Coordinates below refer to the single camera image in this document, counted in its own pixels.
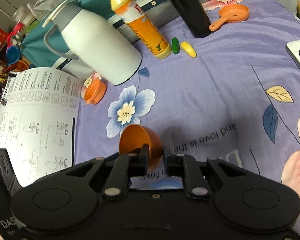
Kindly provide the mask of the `orange juice bottle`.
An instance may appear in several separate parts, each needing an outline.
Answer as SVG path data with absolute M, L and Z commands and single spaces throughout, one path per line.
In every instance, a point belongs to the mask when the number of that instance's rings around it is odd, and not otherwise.
M 110 6 L 156 58 L 170 55 L 170 44 L 135 0 L 110 0 Z

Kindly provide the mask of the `white instruction sheet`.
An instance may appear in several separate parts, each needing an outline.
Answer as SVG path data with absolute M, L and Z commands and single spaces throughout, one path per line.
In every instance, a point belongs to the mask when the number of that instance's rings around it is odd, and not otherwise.
M 0 148 L 22 187 L 74 163 L 83 81 L 50 67 L 9 74 L 0 105 Z

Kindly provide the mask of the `orange toy pot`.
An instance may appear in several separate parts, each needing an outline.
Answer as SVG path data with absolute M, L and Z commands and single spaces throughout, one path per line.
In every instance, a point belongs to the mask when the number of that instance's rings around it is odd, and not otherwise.
M 99 79 L 94 80 L 85 91 L 84 100 L 86 104 L 99 103 L 106 93 L 107 87 L 104 82 Z

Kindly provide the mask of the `clear plastic bag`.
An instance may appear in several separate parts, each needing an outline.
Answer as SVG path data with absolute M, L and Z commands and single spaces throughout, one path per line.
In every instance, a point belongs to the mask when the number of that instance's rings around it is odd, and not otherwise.
M 19 7 L 12 15 L 14 23 L 22 23 L 24 27 L 30 26 L 35 20 L 41 21 L 49 15 L 63 0 L 37 0 L 34 4 Z

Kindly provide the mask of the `orange toy frying pan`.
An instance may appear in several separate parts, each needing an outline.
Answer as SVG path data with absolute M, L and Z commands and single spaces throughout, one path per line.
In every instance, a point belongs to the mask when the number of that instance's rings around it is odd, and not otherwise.
M 219 11 L 219 19 L 210 24 L 209 29 L 216 31 L 224 23 L 245 21 L 250 16 L 250 10 L 247 6 L 241 4 L 227 5 Z

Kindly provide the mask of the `purple floral cloth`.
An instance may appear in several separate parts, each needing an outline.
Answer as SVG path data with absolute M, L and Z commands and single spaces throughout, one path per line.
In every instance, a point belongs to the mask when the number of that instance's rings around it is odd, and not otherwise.
M 300 21 L 275 0 L 243 4 L 246 21 L 202 39 L 181 18 L 161 28 L 196 57 L 181 51 L 158 60 L 137 42 L 141 71 L 108 86 L 98 104 L 80 104 L 75 163 L 117 152 L 123 117 L 152 129 L 174 154 L 220 158 L 300 196 L 300 69 L 286 51 L 300 40 Z

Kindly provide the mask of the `green toy cucumber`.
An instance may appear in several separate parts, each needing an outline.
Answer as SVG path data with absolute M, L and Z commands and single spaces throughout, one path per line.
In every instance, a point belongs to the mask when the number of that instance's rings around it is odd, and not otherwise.
M 174 54 L 179 54 L 180 52 L 179 40 L 176 37 L 172 38 L 172 51 Z

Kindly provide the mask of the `white thermos jug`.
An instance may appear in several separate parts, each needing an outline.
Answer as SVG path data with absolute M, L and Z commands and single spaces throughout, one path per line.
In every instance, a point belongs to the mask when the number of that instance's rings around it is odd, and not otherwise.
M 142 63 L 141 53 L 102 16 L 65 0 L 43 22 L 52 23 L 43 41 L 49 51 L 69 59 L 82 60 L 113 85 L 129 80 Z M 59 31 L 72 52 L 54 48 L 49 38 Z

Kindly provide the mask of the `yellow toy banana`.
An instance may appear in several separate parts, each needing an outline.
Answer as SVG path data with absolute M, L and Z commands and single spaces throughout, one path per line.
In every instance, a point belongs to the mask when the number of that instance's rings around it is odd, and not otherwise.
M 180 43 L 180 47 L 183 51 L 185 51 L 190 57 L 196 58 L 197 53 L 194 50 L 193 46 L 191 46 L 188 42 L 183 41 Z

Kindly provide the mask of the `orange toy bowl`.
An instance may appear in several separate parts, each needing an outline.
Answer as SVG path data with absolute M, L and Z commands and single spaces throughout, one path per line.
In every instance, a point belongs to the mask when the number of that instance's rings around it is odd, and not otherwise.
M 149 146 L 148 172 L 151 172 L 159 165 L 164 150 L 159 136 L 150 128 L 138 124 L 127 126 L 120 136 L 119 154 L 142 149 L 143 144 Z

